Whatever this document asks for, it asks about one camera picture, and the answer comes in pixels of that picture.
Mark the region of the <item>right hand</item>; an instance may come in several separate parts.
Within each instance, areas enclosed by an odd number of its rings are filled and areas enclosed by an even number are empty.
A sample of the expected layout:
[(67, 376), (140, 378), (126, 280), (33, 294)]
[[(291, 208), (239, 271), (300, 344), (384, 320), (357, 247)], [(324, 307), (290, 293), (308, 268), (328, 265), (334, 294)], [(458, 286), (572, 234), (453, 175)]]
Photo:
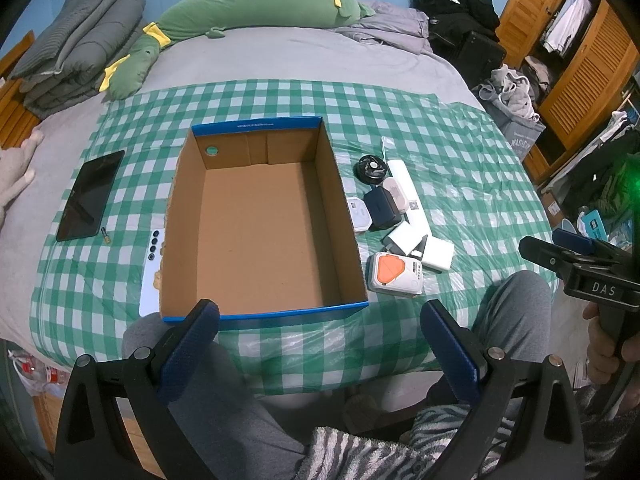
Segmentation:
[(603, 330), (600, 323), (599, 307), (590, 302), (582, 311), (582, 317), (589, 322), (587, 347), (587, 373), (592, 382), (606, 384), (622, 363), (639, 361), (639, 335), (627, 339), (616, 356), (615, 342)]

